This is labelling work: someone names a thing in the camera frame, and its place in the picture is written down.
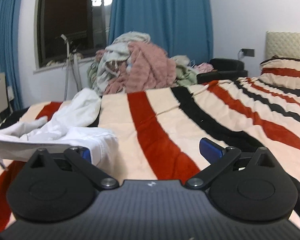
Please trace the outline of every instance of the upholstered headboard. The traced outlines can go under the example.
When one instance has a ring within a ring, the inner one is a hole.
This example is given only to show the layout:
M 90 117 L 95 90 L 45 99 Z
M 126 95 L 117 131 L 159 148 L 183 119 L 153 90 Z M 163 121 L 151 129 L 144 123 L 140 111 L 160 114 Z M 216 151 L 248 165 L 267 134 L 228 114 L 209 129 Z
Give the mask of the upholstered headboard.
M 300 33 L 267 32 L 266 59 L 274 55 L 300 59 Z

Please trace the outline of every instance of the wall outlet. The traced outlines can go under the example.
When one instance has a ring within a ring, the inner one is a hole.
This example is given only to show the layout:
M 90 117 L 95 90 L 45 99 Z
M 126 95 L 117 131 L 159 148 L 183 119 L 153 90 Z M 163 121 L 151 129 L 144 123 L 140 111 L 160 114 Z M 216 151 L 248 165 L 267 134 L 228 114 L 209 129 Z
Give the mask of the wall outlet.
M 255 50 L 254 49 L 242 49 L 242 53 L 246 57 L 255 57 Z

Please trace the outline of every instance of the black chair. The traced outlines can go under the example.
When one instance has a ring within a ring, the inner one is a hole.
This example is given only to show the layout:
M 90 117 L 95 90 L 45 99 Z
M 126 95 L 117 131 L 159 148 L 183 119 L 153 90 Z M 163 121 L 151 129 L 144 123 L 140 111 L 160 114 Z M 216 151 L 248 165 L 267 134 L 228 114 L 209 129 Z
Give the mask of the black chair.
M 198 84 L 208 83 L 212 80 L 247 77 L 248 71 L 244 70 L 244 63 L 236 59 L 214 58 L 209 62 L 217 71 L 197 75 Z

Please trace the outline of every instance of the window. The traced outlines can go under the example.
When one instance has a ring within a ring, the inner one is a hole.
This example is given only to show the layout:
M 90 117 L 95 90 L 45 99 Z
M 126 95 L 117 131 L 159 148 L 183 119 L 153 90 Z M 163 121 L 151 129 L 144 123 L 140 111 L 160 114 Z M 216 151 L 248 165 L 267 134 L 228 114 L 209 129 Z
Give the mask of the window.
M 49 61 L 63 62 L 66 46 L 85 57 L 95 55 L 107 44 L 112 0 L 39 0 L 38 54 L 40 67 Z

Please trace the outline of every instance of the round pad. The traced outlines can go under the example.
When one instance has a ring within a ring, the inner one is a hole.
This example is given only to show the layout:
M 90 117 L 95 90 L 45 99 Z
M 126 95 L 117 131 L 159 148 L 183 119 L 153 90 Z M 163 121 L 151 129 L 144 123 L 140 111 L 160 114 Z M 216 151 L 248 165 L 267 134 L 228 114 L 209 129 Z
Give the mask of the round pad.
M 263 179 L 246 179 L 238 185 L 238 192 L 245 198 L 264 200 L 274 194 L 274 186 Z
M 23 177 L 11 185 L 7 200 L 13 213 L 36 222 L 58 222 L 78 215 L 95 198 L 95 190 L 84 176 L 68 171 L 53 176 Z
M 287 174 L 262 166 L 221 175 L 209 195 L 220 211 L 253 222 L 285 218 L 298 197 Z

